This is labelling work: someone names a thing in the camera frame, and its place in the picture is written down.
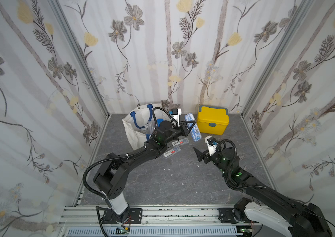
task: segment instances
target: white tote bag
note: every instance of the white tote bag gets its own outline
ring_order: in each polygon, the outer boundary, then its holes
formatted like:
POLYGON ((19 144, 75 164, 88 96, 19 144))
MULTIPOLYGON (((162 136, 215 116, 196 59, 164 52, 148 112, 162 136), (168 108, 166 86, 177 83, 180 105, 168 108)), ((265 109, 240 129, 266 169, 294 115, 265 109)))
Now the white tote bag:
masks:
MULTIPOLYGON (((136 107, 125 118, 123 124, 128 141, 133 150, 144 146, 146 135, 142 133, 142 127, 148 122, 153 120, 152 110, 155 107, 161 107, 160 103, 147 104, 136 107)), ((157 119, 170 120, 169 116, 162 110, 155 110, 154 114, 157 119)))

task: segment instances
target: yellow box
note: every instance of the yellow box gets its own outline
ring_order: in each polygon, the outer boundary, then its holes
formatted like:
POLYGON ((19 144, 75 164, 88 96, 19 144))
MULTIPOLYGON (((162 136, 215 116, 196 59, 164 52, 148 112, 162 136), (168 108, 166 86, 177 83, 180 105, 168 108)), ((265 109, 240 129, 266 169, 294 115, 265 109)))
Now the yellow box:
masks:
POLYGON ((227 108, 199 106, 197 125, 200 132, 222 135, 229 123, 227 108))

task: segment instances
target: marble-pattern floor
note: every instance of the marble-pattern floor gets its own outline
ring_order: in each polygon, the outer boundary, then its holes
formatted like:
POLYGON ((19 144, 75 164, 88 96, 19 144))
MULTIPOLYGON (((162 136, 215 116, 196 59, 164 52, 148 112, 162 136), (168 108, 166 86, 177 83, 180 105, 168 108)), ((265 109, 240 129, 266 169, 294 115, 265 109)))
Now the marble-pattern floor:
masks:
MULTIPOLYGON (((127 140, 122 118, 126 115, 112 115, 95 161, 106 158, 109 153, 117 155, 132 151, 127 140)), ((202 139, 181 145, 181 151, 168 156, 150 160, 130 172, 123 191, 129 204, 235 204, 242 197, 250 197, 227 187, 220 170, 212 164, 198 162, 193 147, 200 151, 207 149, 202 139)), ((230 115, 229 125, 223 135, 214 135, 217 140, 230 139, 237 146, 241 158, 240 167, 252 173, 261 182, 269 185, 267 175, 257 157, 253 144, 246 132, 240 115, 230 115)), ((99 166, 93 168, 87 179, 95 189, 92 179, 99 166)), ((105 204, 101 197, 84 192, 80 205, 105 204)))

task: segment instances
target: blue handle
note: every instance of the blue handle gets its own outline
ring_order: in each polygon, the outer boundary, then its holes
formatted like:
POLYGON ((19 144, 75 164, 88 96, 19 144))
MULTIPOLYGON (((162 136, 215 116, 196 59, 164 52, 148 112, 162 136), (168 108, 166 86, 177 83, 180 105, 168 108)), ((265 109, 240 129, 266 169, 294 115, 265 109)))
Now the blue handle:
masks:
POLYGON ((151 120, 151 111, 152 111, 153 105, 149 104, 149 105, 146 105, 146 107, 149 108, 149 113, 150 113, 149 120, 148 120, 148 122, 149 122, 151 120))
MULTIPOLYGON (((153 105, 152 104, 148 104, 148 105, 146 105, 148 108, 149 108, 149 113, 150 113, 150 116, 149 116, 149 120, 148 121, 150 121, 151 120, 151 117, 152 117, 152 108, 153 108, 153 105)), ((139 127, 138 125, 137 125, 137 122, 136 122, 136 112, 135 111, 132 111, 131 113, 130 113, 130 115, 131 115, 131 117, 133 118, 133 122, 134 122, 134 124, 136 125, 136 127, 138 128, 138 129, 142 129, 143 127, 145 127, 145 126, 142 126, 142 127, 139 127)))

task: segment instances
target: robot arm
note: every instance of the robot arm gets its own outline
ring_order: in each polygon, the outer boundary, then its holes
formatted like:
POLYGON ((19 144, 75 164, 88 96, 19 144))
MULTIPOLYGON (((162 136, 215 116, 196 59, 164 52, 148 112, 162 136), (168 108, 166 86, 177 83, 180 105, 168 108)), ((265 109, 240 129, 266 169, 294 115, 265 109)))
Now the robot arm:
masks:
MULTIPOLYGON (((109 154, 106 159, 90 165, 83 174, 83 184, 90 192, 101 196, 109 208, 112 209, 110 219, 117 223, 124 223, 130 216, 130 208, 127 204, 123 190, 125 188, 128 174, 131 170, 142 163, 156 159, 168 148, 168 143, 178 140, 179 136, 188 136, 195 125, 195 121, 184 121, 179 123, 172 114, 165 110, 170 121, 161 122, 155 128, 153 134, 144 147, 129 154, 109 154), (100 192, 92 189, 86 182, 88 172, 95 166, 101 164, 94 176, 94 183, 100 192)), ((239 157, 236 146, 230 140, 217 141, 213 137, 205 138, 208 150, 200 152, 194 148, 198 161, 205 163, 212 161, 222 172, 227 186, 235 191, 246 192, 246 194, 257 198, 269 208, 264 208, 249 199, 243 198, 234 206, 233 222, 253 220, 279 231, 285 236, 291 237, 331 237, 332 233, 324 218, 322 211, 315 205, 305 205, 302 202, 290 199, 257 180, 251 173, 239 167, 239 157), (232 147, 226 148, 225 143, 231 143, 232 147)))
POLYGON ((198 161, 203 160, 206 164, 212 161, 222 171, 229 188, 245 192, 269 207, 261 207, 243 198, 234 206, 234 223, 248 219, 257 221, 288 237, 332 236, 322 211, 317 206, 312 203, 305 205, 288 198, 243 170, 239 166, 240 158, 236 154, 236 147, 230 140, 217 141, 208 136, 205 141, 207 151, 200 152, 194 148, 198 161), (230 142, 232 147, 222 146, 225 142, 230 142))

